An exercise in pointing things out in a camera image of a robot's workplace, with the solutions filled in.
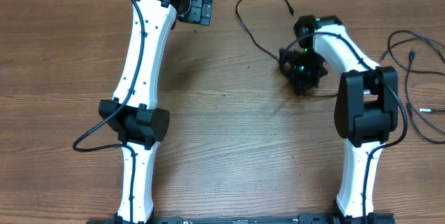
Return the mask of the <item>black USB cable silver plug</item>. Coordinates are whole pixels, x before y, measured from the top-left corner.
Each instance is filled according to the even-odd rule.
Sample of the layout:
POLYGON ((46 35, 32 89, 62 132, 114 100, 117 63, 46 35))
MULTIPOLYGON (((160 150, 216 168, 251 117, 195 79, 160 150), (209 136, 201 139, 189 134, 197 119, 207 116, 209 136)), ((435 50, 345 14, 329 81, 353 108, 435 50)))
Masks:
POLYGON ((408 52, 408 57, 399 57, 395 53, 395 48, 406 46, 408 44, 419 43, 432 51, 433 60, 438 60, 440 64, 444 64, 444 44, 432 38, 421 35, 420 33, 410 30, 397 30, 391 33, 387 40, 387 50, 381 55, 380 61, 386 57, 392 60, 406 72, 404 78, 405 107, 411 125, 416 134, 423 140, 436 144, 444 144, 444 124, 438 121, 433 122, 432 116, 444 115, 444 106, 429 106, 426 103, 415 102, 412 97, 414 86, 419 85, 426 79, 444 78, 444 72, 433 70, 415 70, 415 58, 417 50, 412 47, 408 52))

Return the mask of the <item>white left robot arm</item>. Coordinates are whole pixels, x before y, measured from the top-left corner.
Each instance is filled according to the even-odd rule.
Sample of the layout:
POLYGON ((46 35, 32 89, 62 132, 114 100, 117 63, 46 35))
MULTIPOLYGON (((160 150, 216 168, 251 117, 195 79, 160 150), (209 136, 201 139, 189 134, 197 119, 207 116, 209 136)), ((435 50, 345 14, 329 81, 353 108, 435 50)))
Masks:
POLYGON ((151 223, 154 160, 170 113, 158 104, 165 44, 177 22, 208 26, 213 0, 131 0, 131 36, 122 76, 99 114, 118 135, 124 172, 122 199, 109 223, 151 223))

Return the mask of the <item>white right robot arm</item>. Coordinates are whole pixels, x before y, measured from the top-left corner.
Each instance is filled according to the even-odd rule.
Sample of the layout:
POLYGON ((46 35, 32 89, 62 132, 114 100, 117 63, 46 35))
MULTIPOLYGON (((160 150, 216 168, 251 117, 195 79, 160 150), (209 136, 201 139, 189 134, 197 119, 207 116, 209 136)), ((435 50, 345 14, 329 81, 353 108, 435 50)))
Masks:
POLYGON ((344 139, 344 163, 335 214, 328 223, 394 223, 393 214, 377 214, 373 185, 378 161, 398 124, 398 75, 381 67, 349 38, 335 16, 298 19, 293 27, 300 51, 280 49, 280 72, 297 95, 306 95, 327 75, 323 64, 339 76, 334 124, 344 139))

